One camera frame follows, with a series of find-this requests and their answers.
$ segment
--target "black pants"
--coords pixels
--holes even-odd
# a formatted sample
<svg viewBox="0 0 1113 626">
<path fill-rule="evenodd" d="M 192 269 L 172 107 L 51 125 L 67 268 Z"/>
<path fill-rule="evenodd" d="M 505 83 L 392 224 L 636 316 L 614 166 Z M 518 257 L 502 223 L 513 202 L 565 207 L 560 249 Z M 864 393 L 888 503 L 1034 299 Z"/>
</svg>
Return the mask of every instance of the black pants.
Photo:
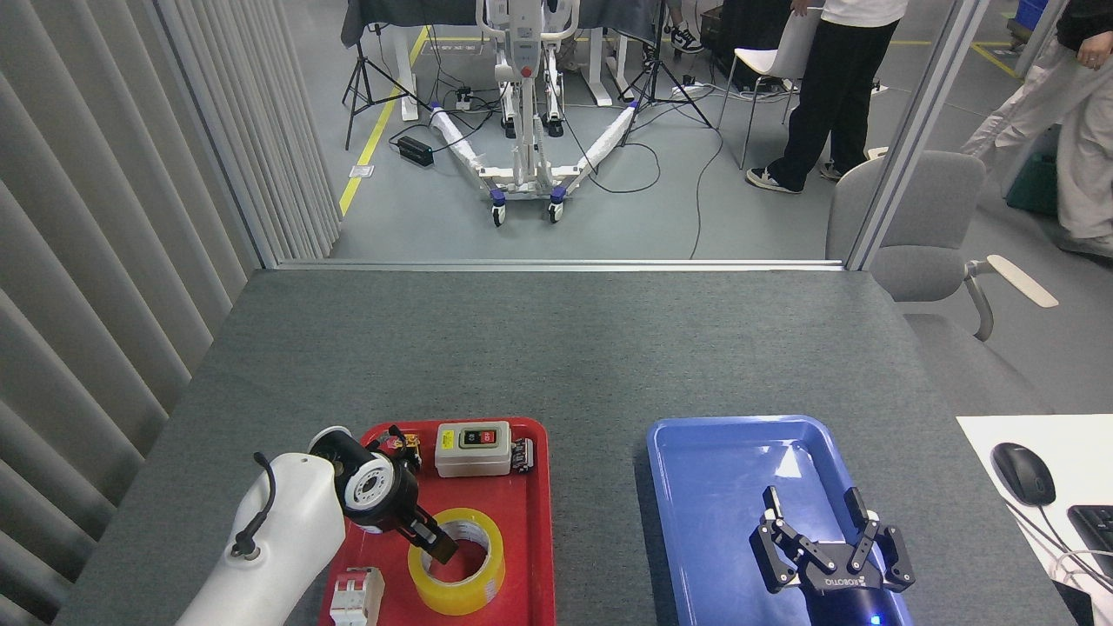
<svg viewBox="0 0 1113 626">
<path fill-rule="evenodd" d="M 849 172 L 866 160 L 869 92 L 897 22 L 877 28 L 820 21 L 800 85 L 800 104 L 788 120 L 785 156 L 769 176 L 798 192 L 831 136 L 835 169 Z"/>
</svg>

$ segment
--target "red tray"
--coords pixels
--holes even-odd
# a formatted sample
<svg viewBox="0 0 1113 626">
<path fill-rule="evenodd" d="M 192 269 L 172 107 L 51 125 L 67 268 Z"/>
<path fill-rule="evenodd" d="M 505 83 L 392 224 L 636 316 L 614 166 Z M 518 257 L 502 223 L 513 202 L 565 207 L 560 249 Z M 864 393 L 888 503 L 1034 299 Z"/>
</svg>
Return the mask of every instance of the red tray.
<svg viewBox="0 0 1113 626">
<path fill-rule="evenodd" d="M 441 478 L 433 463 L 436 429 L 442 423 L 506 421 L 514 439 L 533 440 L 534 467 L 526 473 L 469 478 Z M 422 601 L 410 578 L 406 552 L 410 542 L 395 531 L 371 535 L 351 521 L 344 544 L 328 566 L 328 586 L 317 619 L 333 626 L 328 607 L 336 577 L 349 567 L 377 567 L 386 583 L 378 613 L 380 626 L 555 626 L 556 599 L 553 591 L 552 505 L 549 497 L 549 437 L 529 418 L 487 418 L 395 422 L 403 432 L 421 439 L 422 469 L 417 473 L 417 503 L 430 515 L 453 507 L 469 507 L 486 513 L 502 534 L 506 578 L 491 604 L 470 615 L 441 615 Z M 367 444 L 391 424 L 380 424 L 359 440 Z"/>
</svg>

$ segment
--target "floor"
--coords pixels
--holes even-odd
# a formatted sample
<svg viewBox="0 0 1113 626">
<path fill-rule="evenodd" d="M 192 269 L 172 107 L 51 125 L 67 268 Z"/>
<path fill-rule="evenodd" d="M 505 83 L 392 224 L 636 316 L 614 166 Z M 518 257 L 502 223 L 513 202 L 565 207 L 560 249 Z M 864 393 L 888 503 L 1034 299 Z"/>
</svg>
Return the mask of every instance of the floor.
<svg viewBox="0 0 1113 626">
<path fill-rule="evenodd" d="M 689 21 L 713 6 L 710 0 L 684 2 Z M 820 258 L 826 233 L 827 207 L 833 185 L 812 174 L 806 192 L 786 196 L 748 186 L 720 135 L 706 128 L 690 107 L 658 105 L 643 113 L 631 140 L 646 147 L 615 150 L 598 174 L 607 193 L 585 183 L 569 200 L 563 219 L 550 224 L 546 203 L 519 203 L 506 223 L 495 228 L 490 207 L 463 177 L 447 153 L 435 155 L 434 165 L 421 168 L 405 162 L 387 139 L 403 130 L 393 105 L 380 105 L 355 119 L 352 148 L 344 150 L 347 109 L 341 96 L 354 62 L 354 51 L 339 43 L 344 2 L 286 0 L 285 10 L 306 84 L 321 141 L 337 189 L 352 188 L 351 167 L 370 163 L 375 170 L 358 183 L 354 195 L 342 198 L 346 207 L 344 229 L 333 258 L 346 262 L 437 262 L 467 260 L 755 260 Z M 917 85 L 937 38 L 945 0 L 913 2 L 902 20 L 878 78 L 887 87 L 874 98 L 870 146 L 887 145 L 896 131 L 908 92 Z M 1015 57 L 1007 53 L 1006 16 L 1015 11 L 1009 0 L 988 7 L 976 41 L 998 62 L 971 50 L 930 137 L 930 147 L 954 150 L 984 117 L 1008 97 L 1020 81 L 1006 72 Z M 407 29 L 408 41 L 421 29 Z M 441 43 L 474 38 L 474 29 L 435 29 Z M 364 36 L 365 51 L 376 62 L 381 51 L 373 35 Z M 475 46 L 475 41 L 465 41 Z M 384 47 L 387 59 L 391 49 Z M 443 98 L 457 80 L 473 89 L 489 89 L 490 50 L 480 53 L 442 53 L 445 80 L 435 84 L 437 58 L 430 48 L 415 48 L 418 92 Z M 640 50 L 631 47 L 629 75 L 637 72 Z M 578 59 L 587 60 L 581 43 Z M 677 75 L 691 74 L 709 81 L 708 55 L 668 59 Z M 394 63 L 384 63 L 393 67 Z M 718 84 L 725 79 L 717 76 Z M 372 76 L 376 97 L 391 85 Z M 569 76 L 565 85 L 569 126 L 582 143 L 592 140 L 619 113 L 591 105 L 582 80 Z M 611 94 L 617 89 L 610 84 Z M 701 110 L 718 119 L 720 94 L 699 101 Z M 495 94 L 486 92 L 486 96 Z M 668 97 L 661 87 L 659 97 Z M 784 101 L 759 104 L 747 164 L 760 166 L 779 156 L 786 128 L 780 125 Z M 721 138 L 740 150 L 749 104 L 730 101 L 721 126 Z M 471 116 L 482 119 L 482 116 Z M 479 153 L 492 165 L 509 165 L 510 143 L 490 120 L 473 136 Z M 432 146 L 443 145 L 439 134 L 412 128 L 405 134 Z M 570 133 L 546 143 L 550 158 L 571 163 L 579 148 Z M 979 198 L 964 245 L 971 257 L 1002 254 L 1055 294 L 1062 304 L 1040 310 L 1001 281 L 987 281 L 986 291 L 997 312 L 997 329 L 988 345 L 1013 363 L 1061 413 L 1109 412 L 1113 407 L 1113 267 L 1060 252 L 1052 244 L 1057 225 L 1053 219 L 1007 207 L 999 188 L 987 183 Z M 903 305 L 909 311 L 937 311 L 972 331 L 976 313 L 965 292 L 934 304 Z"/>
</svg>

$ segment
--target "black mouse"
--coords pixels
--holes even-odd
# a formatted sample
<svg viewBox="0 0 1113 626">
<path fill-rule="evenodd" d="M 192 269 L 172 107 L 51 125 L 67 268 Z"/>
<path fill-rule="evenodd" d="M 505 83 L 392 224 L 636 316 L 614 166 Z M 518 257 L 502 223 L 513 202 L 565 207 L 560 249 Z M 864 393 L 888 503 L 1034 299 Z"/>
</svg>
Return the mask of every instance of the black mouse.
<svg viewBox="0 0 1113 626">
<path fill-rule="evenodd" d="M 993 467 L 1008 491 L 1020 502 L 1045 507 L 1055 501 L 1055 481 L 1047 463 L 1020 443 L 998 443 L 993 449 Z"/>
</svg>

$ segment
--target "white chair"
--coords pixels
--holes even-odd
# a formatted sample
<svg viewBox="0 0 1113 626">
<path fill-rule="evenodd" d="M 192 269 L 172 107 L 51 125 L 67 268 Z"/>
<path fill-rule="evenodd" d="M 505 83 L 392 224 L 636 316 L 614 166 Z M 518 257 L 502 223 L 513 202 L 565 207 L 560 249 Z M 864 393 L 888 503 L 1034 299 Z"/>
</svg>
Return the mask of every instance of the white chair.
<svg viewBox="0 0 1113 626">
<path fill-rule="evenodd" d="M 730 86 L 735 79 L 735 67 L 737 67 L 738 61 L 741 60 L 760 75 L 754 82 L 750 121 L 746 126 L 746 143 L 742 145 L 741 162 L 735 156 L 735 150 L 731 149 L 730 145 L 727 145 L 727 149 L 730 150 L 730 156 L 735 157 L 739 169 L 746 166 L 746 151 L 750 147 L 750 129 L 754 128 L 754 110 L 758 105 L 758 88 L 770 79 L 787 78 L 795 85 L 796 81 L 804 78 L 804 69 L 808 65 L 808 53 L 811 52 L 811 40 L 816 37 L 816 27 L 819 26 L 820 14 L 823 14 L 823 9 L 819 7 L 809 7 L 807 16 L 797 16 L 795 12 L 789 14 L 776 50 L 735 48 L 735 59 L 730 63 L 730 75 L 727 77 L 727 89 L 723 91 L 722 109 L 719 110 L 719 124 L 716 125 L 716 129 L 722 124 L 722 116 L 727 110 L 727 100 L 730 99 Z M 781 124 L 788 117 L 788 104 L 791 98 L 792 92 L 789 91 L 785 99 L 785 115 L 781 117 Z"/>
</svg>

